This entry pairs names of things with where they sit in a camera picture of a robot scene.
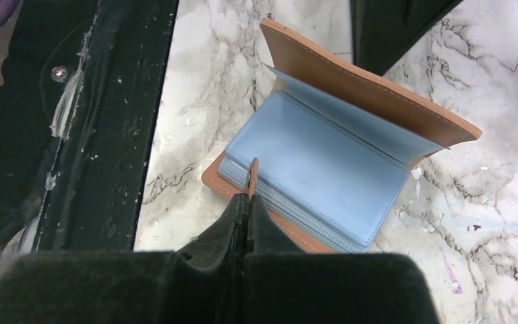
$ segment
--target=card sleeve pages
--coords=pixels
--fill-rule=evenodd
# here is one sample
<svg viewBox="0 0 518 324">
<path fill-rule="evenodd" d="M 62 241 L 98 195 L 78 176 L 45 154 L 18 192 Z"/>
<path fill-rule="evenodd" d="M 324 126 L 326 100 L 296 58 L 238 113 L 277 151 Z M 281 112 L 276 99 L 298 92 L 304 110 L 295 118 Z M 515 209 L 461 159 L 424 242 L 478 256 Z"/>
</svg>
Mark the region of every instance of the card sleeve pages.
<svg viewBox="0 0 518 324">
<path fill-rule="evenodd" d="M 226 148 L 219 174 L 242 188 L 259 158 L 269 207 L 342 252 L 366 251 L 414 159 L 443 149 L 270 67 L 284 82 Z"/>
</svg>

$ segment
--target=black metal edge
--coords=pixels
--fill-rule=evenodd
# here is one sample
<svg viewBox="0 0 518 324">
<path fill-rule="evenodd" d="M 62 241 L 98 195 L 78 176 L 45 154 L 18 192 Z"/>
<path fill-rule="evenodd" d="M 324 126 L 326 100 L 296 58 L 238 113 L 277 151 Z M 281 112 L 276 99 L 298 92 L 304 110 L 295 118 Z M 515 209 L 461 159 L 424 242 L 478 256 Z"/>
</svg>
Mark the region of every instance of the black metal edge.
<svg viewBox="0 0 518 324">
<path fill-rule="evenodd" d="M 37 250 L 131 249 L 178 0 L 100 0 Z"/>
<path fill-rule="evenodd" d="M 67 35 L 96 12 L 96 1 L 25 0 L 9 43 L 0 86 L 0 252 L 31 219 L 45 198 L 45 182 L 59 140 L 51 137 L 51 121 L 63 91 L 60 83 L 42 92 L 40 81 L 49 56 L 77 63 L 74 52 L 57 51 Z"/>
</svg>

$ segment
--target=tan leather card holder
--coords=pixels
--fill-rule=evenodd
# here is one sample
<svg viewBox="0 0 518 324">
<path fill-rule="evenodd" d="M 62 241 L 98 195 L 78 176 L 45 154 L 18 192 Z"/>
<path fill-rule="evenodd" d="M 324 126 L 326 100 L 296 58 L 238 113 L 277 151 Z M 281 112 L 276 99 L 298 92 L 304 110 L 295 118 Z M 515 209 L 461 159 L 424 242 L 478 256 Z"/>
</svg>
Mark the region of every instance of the tan leather card holder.
<svg viewBox="0 0 518 324">
<path fill-rule="evenodd" d="M 273 20 L 264 19 L 260 26 L 275 69 L 291 77 L 443 147 L 476 140 L 481 136 L 478 128 L 458 115 L 394 82 L 352 65 Z M 280 88 L 279 80 L 275 88 Z M 219 176 L 218 168 L 224 157 L 225 152 L 203 173 L 202 181 L 213 191 L 230 199 L 241 190 Z M 272 211 L 270 214 L 273 221 L 305 251 L 334 252 L 280 215 Z"/>
</svg>

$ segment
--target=white marble countertop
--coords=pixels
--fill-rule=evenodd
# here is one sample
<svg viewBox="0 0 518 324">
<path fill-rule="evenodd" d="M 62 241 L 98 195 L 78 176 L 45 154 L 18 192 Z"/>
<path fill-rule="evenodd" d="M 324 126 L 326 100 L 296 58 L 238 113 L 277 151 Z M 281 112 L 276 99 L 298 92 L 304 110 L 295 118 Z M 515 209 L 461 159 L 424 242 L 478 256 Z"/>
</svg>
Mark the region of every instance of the white marble countertop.
<svg viewBox="0 0 518 324">
<path fill-rule="evenodd" d="M 348 1 L 181 0 L 136 250 L 177 250 L 227 201 L 202 172 L 270 92 L 259 21 L 351 57 Z M 518 323 L 518 1 L 464 0 L 386 75 L 484 131 L 422 161 L 372 247 L 408 254 L 443 323 Z"/>
</svg>

